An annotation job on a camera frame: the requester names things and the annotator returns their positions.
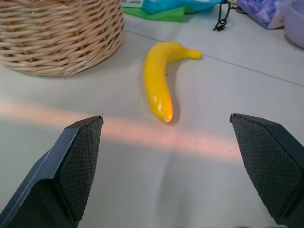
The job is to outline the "purple printed tissue pack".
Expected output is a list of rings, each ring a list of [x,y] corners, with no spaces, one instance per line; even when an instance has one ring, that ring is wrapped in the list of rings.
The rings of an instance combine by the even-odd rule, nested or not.
[[[265,29],[282,28],[291,0],[237,0],[238,6]]]

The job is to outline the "white printed box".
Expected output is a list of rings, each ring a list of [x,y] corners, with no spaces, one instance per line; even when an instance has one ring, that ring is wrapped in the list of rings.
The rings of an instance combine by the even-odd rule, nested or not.
[[[121,0],[121,4],[126,8],[141,8],[144,0]]]

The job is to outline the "woven wicker basket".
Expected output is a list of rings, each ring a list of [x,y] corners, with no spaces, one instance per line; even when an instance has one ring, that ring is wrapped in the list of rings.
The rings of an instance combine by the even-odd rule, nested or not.
[[[35,76],[71,76],[124,40],[121,0],[0,0],[0,63]]]

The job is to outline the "green cloth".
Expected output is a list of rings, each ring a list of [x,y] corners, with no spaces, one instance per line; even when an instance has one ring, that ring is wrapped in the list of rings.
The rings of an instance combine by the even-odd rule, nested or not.
[[[185,15],[194,14],[195,11],[193,11],[190,7],[181,7],[164,12],[150,14],[141,8],[123,7],[123,13],[154,21],[183,22]]]

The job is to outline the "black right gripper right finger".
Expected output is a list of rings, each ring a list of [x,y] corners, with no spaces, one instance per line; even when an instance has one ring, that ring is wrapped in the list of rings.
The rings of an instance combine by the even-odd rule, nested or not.
[[[278,225],[304,228],[304,146],[281,124],[232,114],[244,167]]]

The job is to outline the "lavender plastic bowl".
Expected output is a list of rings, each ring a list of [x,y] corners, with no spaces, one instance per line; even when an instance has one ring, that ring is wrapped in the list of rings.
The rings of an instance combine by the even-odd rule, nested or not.
[[[304,49],[304,0],[294,0],[288,5],[285,34],[291,42]]]

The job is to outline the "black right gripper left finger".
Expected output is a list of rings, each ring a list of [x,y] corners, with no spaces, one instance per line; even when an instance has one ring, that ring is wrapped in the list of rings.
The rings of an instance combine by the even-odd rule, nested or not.
[[[102,116],[63,129],[0,213],[0,228],[77,228],[94,181]]]

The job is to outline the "yellow toy banana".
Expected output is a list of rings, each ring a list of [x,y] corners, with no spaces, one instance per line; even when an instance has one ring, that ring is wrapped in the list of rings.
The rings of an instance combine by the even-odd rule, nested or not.
[[[148,52],[143,66],[143,85],[152,113],[162,122],[173,118],[171,94],[166,79],[166,67],[181,59],[201,59],[202,53],[175,41],[156,44]]]

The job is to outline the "light blue plastic bag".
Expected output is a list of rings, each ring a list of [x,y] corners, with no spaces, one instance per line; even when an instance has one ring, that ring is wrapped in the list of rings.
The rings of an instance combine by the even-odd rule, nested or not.
[[[188,7],[197,12],[212,8],[223,0],[143,0],[142,9],[150,14]]]

